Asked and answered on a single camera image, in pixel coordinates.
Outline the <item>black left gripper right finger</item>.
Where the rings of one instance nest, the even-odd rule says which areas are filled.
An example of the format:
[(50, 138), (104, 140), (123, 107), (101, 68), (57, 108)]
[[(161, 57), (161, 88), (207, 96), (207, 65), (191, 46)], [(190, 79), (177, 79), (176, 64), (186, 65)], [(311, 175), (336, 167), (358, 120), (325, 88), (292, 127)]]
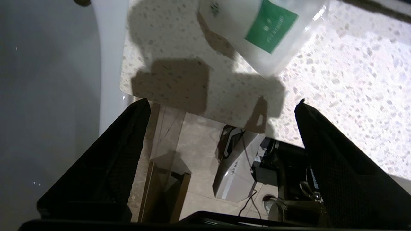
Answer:
[(304, 100), (295, 118), (333, 227), (410, 229), (411, 197), (404, 188)]

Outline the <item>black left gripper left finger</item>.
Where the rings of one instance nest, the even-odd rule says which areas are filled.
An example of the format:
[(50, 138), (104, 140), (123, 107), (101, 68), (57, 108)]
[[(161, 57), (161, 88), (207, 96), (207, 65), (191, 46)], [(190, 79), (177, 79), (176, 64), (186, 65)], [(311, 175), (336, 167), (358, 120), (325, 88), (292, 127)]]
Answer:
[(135, 101), (38, 200), (42, 219), (129, 222), (127, 205), (150, 118)]

